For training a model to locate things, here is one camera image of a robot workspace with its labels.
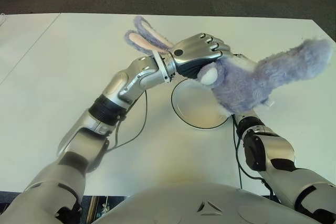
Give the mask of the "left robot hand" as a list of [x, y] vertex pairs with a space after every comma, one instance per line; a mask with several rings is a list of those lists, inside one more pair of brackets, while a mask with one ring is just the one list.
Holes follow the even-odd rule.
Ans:
[[178, 74], [196, 79], [202, 67], [231, 57], [230, 46], [210, 34], [200, 33], [175, 44], [170, 50]]

